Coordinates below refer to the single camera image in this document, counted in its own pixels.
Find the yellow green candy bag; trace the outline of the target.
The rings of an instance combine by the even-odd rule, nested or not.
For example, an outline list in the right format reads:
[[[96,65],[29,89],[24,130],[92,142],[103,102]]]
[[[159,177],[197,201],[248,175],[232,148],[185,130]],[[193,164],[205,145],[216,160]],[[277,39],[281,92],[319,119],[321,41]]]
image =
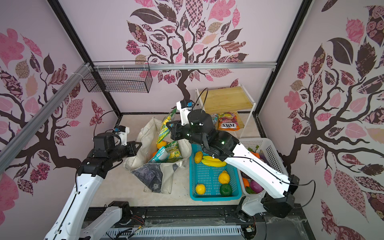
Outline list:
[[[167,123],[168,122],[172,122],[174,120],[174,115],[176,114],[176,112],[177,112],[177,109],[173,108],[168,113],[168,115],[163,119],[162,126],[161,126],[161,129],[160,129],[160,133],[159,133],[159,136],[158,136],[158,139],[157,139],[157,144],[162,142],[164,140],[164,138],[170,133],[170,130],[167,127]]]
[[[165,146],[166,152],[169,154],[166,162],[167,163],[174,163],[183,158],[180,148],[179,148],[179,143],[177,141],[173,141]]]

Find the yellow red peach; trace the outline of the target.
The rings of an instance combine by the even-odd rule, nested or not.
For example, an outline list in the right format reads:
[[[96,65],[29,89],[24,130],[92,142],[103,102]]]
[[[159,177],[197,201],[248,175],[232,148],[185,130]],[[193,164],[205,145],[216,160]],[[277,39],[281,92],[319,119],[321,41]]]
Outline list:
[[[161,149],[162,147],[165,147],[168,143],[166,141],[161,141],[157,143],[157,149]]]

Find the beige canvas grocery bag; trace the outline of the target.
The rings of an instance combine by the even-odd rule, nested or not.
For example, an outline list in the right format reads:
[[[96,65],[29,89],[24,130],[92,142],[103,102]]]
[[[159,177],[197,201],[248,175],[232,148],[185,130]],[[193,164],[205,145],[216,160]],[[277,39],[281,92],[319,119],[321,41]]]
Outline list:
[[[192,146],[187,140],[179,140],[177,143],[182,156],[180,160],[173,163],[150,163],[152,154],[157,150],[156,139],[160,129],[160,120],[149,120],[136,139],[142,146],[136,156],[124,159],[123,167],[146,186],[145,192],[170,194],[174,172],[186,165],[187,159],[192,155]]]

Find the green Fox's bag top shelf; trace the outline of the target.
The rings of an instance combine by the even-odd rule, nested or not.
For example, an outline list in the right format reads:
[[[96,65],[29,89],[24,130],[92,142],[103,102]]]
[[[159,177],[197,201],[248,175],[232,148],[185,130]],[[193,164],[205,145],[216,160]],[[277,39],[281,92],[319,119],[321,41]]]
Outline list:
[[[164,163],[168,160],[170,154],[165,147],[161,147],[156,154],[149,160],[149,163]]]

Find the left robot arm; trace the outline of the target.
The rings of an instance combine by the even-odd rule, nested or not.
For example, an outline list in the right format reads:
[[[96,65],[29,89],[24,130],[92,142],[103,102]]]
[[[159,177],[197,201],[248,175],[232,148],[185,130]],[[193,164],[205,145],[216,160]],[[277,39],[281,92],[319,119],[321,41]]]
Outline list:
[[[126,132],[101,133],[76,171],[74,188],[46,240],[100,240],[118,222],[129,222],[127,204],[107,207],[88,227],[82,228],[92,200],[108,172],[123,159],[137,155],[142,143],[127,141]]]

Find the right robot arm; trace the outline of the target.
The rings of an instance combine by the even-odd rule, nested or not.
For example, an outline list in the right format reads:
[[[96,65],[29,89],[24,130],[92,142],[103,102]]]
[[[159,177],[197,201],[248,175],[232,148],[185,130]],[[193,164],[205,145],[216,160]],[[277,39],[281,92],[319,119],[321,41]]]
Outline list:
[[[299,178],[274,170],[233,135],[217,130],[211,116],[205,111],[189,111],[181,120],[167,122],[166,127],[170,130],[172,140],[185,139],[191,144],[200,145],[204,153],[251,177],[266,191],[261,205],[269,214],[285,218],[294,209],[293,194],[299,186]]]

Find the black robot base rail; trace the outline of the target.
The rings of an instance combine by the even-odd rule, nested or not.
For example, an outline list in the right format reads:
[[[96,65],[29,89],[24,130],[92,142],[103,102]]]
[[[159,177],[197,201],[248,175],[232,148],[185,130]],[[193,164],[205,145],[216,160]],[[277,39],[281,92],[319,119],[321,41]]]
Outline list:
[[[112,202],[91,207],[80,240],[313,240],[302,210],[281,219],[247,217],[237,205],[131,207]]]

